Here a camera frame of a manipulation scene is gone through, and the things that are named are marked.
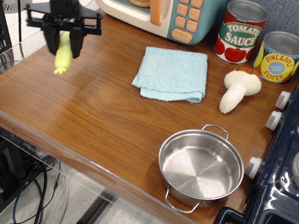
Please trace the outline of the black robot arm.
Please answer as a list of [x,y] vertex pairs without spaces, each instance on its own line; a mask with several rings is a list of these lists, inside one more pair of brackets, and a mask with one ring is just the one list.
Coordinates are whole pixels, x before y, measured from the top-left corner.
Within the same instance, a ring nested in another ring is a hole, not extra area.
[[60,32],[70,34],[73,58],[78,58],[83,38],[88,34],[101,35],[103,15],[87,9],[79,0],[49,0],[46,3],[26,4],[27,25],[40,28],[49,51],[55,54],[60,48]]

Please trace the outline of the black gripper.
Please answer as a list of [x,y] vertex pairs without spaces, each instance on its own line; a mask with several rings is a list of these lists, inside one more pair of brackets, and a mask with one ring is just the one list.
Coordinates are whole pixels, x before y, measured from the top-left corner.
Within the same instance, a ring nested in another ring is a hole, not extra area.
[[28,26],[39,27],[44,33],[49,51],[56,55],[60,44],[60,31],[70,32],[73,58],[78,58],[84,35],[101,35],[103,15],[87,9],[79,0],[49,0],[25,6]]

